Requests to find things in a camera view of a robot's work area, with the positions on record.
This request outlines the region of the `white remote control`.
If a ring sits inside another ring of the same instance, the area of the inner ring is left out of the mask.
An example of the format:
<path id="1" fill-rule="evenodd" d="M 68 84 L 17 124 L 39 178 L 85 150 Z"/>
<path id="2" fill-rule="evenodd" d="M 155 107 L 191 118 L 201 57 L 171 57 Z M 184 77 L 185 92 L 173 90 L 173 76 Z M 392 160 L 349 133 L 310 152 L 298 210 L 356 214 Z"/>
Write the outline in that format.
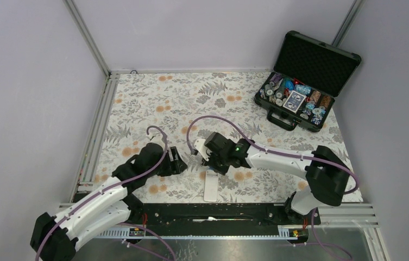
<path id="1" fill-rule="evenodd" d="M 207 170 L 205 174 L 203 200 L 205 202 L 216 202 L 218 196 L 218 173 Z"/>

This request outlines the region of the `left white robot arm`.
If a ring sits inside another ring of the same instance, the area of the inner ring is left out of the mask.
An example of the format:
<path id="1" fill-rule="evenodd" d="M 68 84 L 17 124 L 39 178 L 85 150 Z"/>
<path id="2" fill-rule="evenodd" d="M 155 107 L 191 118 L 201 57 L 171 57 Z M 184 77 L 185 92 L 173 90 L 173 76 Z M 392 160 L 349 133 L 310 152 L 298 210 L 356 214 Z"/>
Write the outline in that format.
<path id="1" fill-rule="evenodd" d="M 71 260 L 88 241 L 122 222 L 137 223 L 143 203 L 134 191 L 153 176 L 167 177 L 188 168 L 176 147 L 149 142 L 138 154 L 116 167 L 96 190 L 54 215 L 35 221 L 30 246 L 36 260 Z"/>

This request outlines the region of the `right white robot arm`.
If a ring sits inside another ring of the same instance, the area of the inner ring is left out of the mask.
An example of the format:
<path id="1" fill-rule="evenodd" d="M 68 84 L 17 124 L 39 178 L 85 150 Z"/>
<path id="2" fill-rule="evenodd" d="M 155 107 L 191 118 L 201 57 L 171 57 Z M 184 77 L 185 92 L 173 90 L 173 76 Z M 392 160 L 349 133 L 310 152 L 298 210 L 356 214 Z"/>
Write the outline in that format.
<path id="1" fill-rule="evenodd" d="M 234 142 L 213 132 L 197 139 L 193 147 L 203 164 L 221 175 L 231 167 L 242 167 L 281 171 L 305 180 L 306 188 L 294 192 L 284 204 L 286 219 L 293 224 L 301 223 L 315 208 L 340 206 L 350 177 L 349 169 L 325 146 L 289 151 L 245 138 Z"/>

